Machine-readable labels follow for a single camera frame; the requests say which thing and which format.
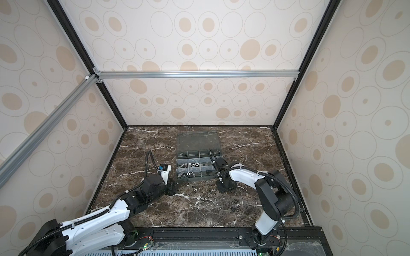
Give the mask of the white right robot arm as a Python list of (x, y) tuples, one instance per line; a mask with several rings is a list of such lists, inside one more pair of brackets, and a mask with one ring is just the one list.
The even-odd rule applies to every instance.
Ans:
[(254, 189), (262, 206), (262, 214), (253, 227), (256, 237), (265, 238), (287, 220), (300, 213), (299, 198), (279, 171), (257, 171), (239, 163), (229, 164), (223, 158), (210, 157), (220, 193), (233, 192), (238, 183)]

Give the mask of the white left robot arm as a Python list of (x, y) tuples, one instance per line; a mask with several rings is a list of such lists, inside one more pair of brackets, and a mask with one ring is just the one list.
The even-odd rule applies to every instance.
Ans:
[(177, 192), (174, 179), (149, 175), (135, 188), (120, 194), (110, 205), (82, 217), (59, 223), (47, 221), (21, 256), (82, 256), (122, 243), (133, 231), (130, 218), (147, 210), (163, 195)]

